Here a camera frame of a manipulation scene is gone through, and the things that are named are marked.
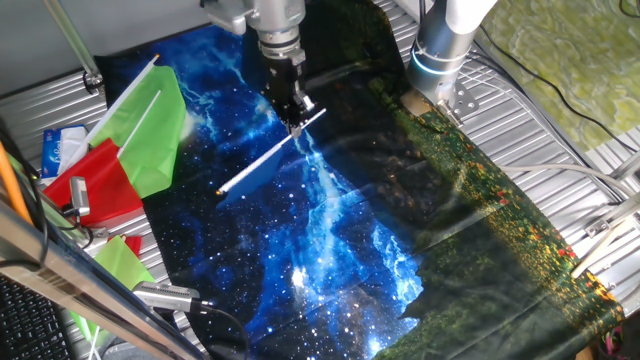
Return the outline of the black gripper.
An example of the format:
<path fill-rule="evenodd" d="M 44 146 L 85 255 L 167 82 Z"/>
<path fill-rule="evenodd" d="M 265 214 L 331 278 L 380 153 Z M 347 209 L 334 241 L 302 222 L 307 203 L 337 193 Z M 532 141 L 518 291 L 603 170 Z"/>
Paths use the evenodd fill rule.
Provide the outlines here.
<path fill-rule="evenodd" d="M 262 55 L 267 69 L 265 95 L 279 119 L 286 123 L 288 134 L 297 139 L 304 122 L 316 111 L 316 104 L 304 90 L 306 54 L 303 49 L 263 49 Z"/>

